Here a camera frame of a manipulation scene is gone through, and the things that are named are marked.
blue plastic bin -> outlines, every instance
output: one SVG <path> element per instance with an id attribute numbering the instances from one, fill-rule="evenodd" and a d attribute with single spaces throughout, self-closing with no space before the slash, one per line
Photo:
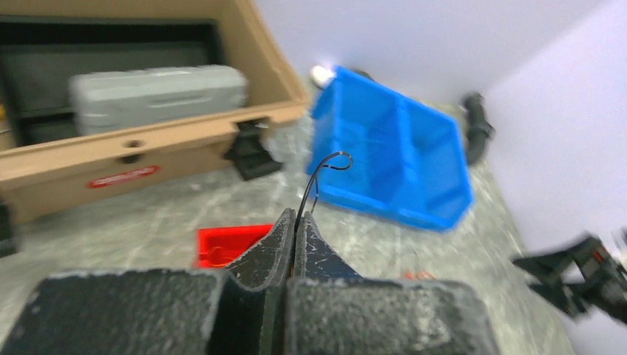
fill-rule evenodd
<path id="1" fill-rule="evenodd" d="M 472 204 L 457 124 L 445 114 L 338 67 L 311 116 L 308 174 L 333 152 L 353 156 L 349 170 L 320 171 L 320 200 L 433 231 L 454 227 Z"/>

red label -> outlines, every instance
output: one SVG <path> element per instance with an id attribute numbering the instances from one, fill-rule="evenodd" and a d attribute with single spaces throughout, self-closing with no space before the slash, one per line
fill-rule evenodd
<path id="1" fill-rule="evenodd" d="M 132 170 L 130 172 L 123 172 L 121 174 L 101 177 L 96 180 L 91 180 L 87 187 L 90 189 L 99 189 L 101 187 L 115 185 L 116 183 L 125 183 L 131 180 L 137 180 L 145 178 L 148 175 L 152 175 L 159 171 L 159 166 L 147 166 L 145 168 Z"/>

gray toolbox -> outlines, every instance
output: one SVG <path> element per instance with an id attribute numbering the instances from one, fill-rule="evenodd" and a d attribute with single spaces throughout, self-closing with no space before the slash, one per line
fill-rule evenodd
<path id="1" fill-rule="evenodd" d="M 82 135 L 210 115 L 244 106 L 247 80 L 223 65 L 97 72 L 70 79 Z"/>

black latch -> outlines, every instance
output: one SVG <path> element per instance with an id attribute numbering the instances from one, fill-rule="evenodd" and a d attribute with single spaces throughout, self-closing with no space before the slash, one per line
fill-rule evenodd
<path id="1" fill-rule="evenodd" d="M 224 154 L 224 158 L 233 161 L 235 169 L 243 180 L 252 180 L 278 172 L 283 163 L 275 161 L 270 152 L 261 144 L 264 129 L 268 128 L 265 118 L 239 122 L 237 134 L 231 148 Z"/>
<path id="2" fill-rule="evenodd" d="M 0 200 L 0 257 L 8 257 L 17 252 L 18 246 L 13 236 L 9 207 Z"/>

gray floor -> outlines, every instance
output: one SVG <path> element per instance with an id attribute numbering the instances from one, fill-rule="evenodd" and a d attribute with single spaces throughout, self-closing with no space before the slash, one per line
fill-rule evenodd
<path id="1" fill-rule="evenodd" d="M 454 107 L 439 107 L 461 117 Z M 19 228 L 23 252 L 0 259 L 0 339 L 27 295 L 50 272 L 64 268 L 186 267 L 196 229 L 272 223 L 297 208 L 308 177 L 311 120 L 279 131 L 269 148 L 285 161 L 281 173 L 242 182 L 234 170 L 195 175 L 41 218 Z M 556 312 L 524 285 L 508 258 L 521 240 L 485 163 L 472 168 L 476 204 L 449 234 L 316 207 L 325 239 L 366 277 L 399 278 L 428 271 L 464 281 L 490 312 L 503 355 L 569 355 L 573 350 Z"/>

